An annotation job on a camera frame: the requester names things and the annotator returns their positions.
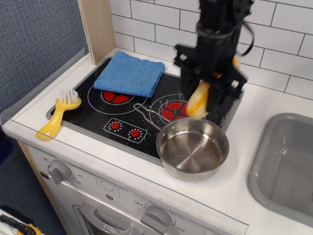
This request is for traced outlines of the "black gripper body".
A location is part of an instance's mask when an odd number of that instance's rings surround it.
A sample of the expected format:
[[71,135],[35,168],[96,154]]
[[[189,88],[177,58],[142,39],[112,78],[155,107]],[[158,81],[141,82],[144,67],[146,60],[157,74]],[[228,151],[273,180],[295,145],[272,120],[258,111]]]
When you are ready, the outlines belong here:
[[220,71],[235,57],[242,26],[239,24],[225,32],[214,32],[198,24],[196,47],[175,45],[177,56],[174,58],[174,64],[180,68],[190,68],[200,72]]

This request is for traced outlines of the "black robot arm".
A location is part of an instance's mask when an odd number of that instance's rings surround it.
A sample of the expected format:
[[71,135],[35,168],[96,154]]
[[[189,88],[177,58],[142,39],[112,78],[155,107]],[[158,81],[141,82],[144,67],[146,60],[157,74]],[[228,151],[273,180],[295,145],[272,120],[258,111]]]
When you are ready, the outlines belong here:
[[177,44],[175,65],[181,69],[182,92],[190,99],[200,82],[207,82],[205,109],[212,112],[232,96],[240,98],[247,79],[233,64],[244,21],[252,0],[201,0],[195,47]]

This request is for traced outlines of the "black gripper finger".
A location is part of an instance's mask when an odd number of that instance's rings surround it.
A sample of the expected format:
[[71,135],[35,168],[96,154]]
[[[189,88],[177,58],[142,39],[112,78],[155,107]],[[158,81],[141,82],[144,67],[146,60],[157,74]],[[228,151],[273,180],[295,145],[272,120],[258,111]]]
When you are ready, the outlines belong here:
[[230,84],[214,83],[210,85],[206,110],[212,112],[222,106],[230,97]]
[[182,93],[189,99],[200,83],[200,70],[181,68]]

